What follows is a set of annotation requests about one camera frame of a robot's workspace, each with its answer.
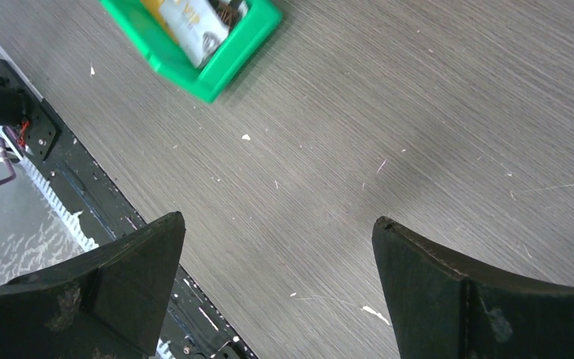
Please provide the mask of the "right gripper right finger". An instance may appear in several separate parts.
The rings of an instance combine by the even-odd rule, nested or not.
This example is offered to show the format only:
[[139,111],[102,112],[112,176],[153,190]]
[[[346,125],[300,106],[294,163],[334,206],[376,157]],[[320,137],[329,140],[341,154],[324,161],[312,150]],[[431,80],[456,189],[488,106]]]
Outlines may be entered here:
[[402,358],[574,358],[574,287],[496,268],[387,217],[372,245]]

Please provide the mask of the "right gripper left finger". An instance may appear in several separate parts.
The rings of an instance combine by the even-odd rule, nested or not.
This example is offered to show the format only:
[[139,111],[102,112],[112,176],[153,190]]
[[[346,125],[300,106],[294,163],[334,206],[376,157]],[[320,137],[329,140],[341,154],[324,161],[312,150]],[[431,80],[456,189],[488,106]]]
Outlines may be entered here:
[[0,358],[155,354],[185,238],[180,212],[0,286]]

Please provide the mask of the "yellow credit card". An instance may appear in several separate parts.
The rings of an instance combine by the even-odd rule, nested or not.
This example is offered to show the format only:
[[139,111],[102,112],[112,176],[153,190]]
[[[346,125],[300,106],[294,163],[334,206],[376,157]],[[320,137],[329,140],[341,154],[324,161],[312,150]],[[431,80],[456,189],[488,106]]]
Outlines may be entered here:
[[163,4],[164,0],[141,0],[141,4],[144,8],[148,11],[148,13],[155,19],[155,21],[160,25],[160,27],[164,30],[167,36],[176,44],[178,44],[178,40],[176,39],[173,32],[170,30],[168,24],[162,17],[159,9]]

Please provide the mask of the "white silver credit card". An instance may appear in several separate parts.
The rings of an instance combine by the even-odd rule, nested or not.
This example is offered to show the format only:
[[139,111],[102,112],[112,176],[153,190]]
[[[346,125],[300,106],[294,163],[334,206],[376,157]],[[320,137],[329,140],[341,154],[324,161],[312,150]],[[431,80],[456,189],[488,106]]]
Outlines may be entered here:
[[159,11],[196,68],[204,67],[239,21],[246,1],[164,1]]

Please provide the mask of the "green plastic bin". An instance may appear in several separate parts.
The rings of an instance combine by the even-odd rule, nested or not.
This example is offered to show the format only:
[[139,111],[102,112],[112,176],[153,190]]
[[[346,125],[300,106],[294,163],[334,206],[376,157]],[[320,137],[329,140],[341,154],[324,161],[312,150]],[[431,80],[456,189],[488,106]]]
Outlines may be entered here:
[[272,1],[103,1],[151,69],[213,102],[282,20]]

